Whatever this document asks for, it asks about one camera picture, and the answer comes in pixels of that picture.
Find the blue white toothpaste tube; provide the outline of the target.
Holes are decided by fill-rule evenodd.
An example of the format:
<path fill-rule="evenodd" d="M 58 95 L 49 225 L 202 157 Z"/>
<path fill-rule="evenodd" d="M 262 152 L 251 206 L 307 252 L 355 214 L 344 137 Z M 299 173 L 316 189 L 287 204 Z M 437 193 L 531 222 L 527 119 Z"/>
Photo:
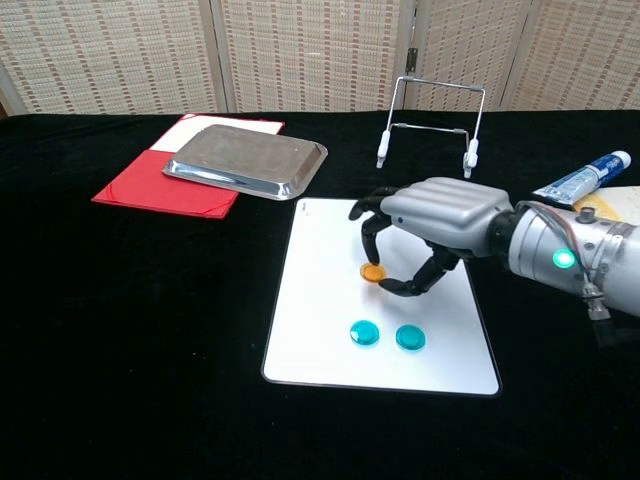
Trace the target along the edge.
<path fill-rule="evenodd" d="M 623 173 L 632 163 L 625 151 L 614 151 L 586 164 L 564 177 L 533 191 L 551 203 L 571 207 Z"/>

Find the red paper folder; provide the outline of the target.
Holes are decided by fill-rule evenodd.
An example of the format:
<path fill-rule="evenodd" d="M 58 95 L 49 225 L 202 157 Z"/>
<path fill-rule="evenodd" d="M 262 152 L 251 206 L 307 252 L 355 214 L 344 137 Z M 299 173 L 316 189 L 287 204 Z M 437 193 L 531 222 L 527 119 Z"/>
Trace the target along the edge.
<path fill-rule="evenodd" d="M 177 179 L 163 172 L 165 165 L 181 147 L 197 133 L 212 125 L 225 125 L 273 135 L 284 127 L 282 121 L 185 114 L 92 200 L 101 204 L 161 213 L 209 219 L 224 218 L 234 204 L 237 192 Z"/>

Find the stainless steel tray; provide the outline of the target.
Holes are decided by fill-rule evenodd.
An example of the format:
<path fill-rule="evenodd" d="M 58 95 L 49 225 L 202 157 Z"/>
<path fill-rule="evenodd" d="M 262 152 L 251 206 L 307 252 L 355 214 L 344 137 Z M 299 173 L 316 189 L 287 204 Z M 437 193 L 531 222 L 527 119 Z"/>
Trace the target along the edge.
<path fill-rule="evenodd" d="M 261 198 L 300 196 L 328 155 L 317 142 L 212 125 L 174 153 L 167 176 Z"/>

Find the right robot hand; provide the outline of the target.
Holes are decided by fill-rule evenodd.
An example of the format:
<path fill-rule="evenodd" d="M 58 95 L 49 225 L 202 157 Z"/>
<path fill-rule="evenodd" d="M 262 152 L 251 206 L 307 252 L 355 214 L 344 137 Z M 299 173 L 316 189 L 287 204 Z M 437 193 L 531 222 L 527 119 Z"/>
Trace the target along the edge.
<path fill-rule="evenodd" d="M 462 259 L 491 255 L 490 226 L 514 214 L 506 191 L 447 177 L 432 177 L 404 187 L 381 187 L 358 199 L 348 218 L 362 223 L 361 239 L 368 261 L 380 263 L 376 237 L 394 226 L 424 241 L 432 255 L 406 281 L 385 278 L 378 285 L 399 297 L 428 292 Z"/>

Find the black velvet tablecloth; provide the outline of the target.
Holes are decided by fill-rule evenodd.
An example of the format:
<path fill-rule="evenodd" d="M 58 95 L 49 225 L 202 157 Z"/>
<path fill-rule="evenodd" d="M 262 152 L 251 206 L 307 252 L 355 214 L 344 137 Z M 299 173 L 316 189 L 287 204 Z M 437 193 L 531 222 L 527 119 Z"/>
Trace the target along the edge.
<path fill-rule="evenodd" d="M 640 342 L 493 259 L 496 398 L 267 383 L 292 205 L 93 200 L 174 122 L 0 121 L 0 480 L 640 480 Z"/>

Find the yellow and white book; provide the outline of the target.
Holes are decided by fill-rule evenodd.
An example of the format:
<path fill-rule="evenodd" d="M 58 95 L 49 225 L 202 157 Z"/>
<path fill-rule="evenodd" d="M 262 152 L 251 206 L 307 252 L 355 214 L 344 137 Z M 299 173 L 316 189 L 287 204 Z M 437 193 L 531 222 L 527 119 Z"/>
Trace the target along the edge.
<path fill-rule="evenodd" d="M 640 225 L 640 186 L 605 187 L 576 202 L 573 209 L 595 209 L 595 215 L 614 221 Z"/>

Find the woven folding screen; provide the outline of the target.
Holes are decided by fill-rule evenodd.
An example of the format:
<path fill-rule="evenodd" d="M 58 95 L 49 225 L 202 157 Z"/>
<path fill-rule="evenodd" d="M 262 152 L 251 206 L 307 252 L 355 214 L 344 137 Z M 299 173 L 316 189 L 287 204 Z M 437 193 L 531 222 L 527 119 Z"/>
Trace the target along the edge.
<path fill-rule="evenodd" d="M 487 111 L 640 110 L 640 0 L 0 0 L 10 115 L 385 110 L 402 75 Z"/>

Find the teal round magnet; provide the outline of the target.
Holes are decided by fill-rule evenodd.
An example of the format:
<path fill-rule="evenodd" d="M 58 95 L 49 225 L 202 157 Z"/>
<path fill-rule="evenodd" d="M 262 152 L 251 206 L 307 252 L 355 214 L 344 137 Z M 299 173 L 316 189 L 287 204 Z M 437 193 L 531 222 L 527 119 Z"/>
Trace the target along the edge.
<path fill-rule="evenodd" d="M 396 330 L 396 344 L 405 351 L 419 351 L 426 346 L 424 331 L 415 325 L 402 325 Z"/>
<path fill-rule="evenodd" d="M 354 322 L 349 330 L 351 341 L 363 348 L 376 345 L 380 338 L 378 326 L 369 320 Z"/>

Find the white magnetic board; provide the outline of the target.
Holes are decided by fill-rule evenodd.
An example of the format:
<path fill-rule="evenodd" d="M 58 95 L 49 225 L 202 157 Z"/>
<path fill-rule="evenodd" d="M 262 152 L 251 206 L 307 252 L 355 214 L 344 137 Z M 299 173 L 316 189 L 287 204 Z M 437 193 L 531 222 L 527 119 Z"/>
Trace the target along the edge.
<path fill-rule="evenodd" d="M 494 396 L 501 388 L 464 264 L 427 293 L 402 298 L 365 281 L 361 225 L 349 199 L 296 204 L 262 372 L 272 382 Z M 349 330 L 375 323 L 376 345 Z M 427 337 L 419 351 L 395 340 L 402 325 Z"/>

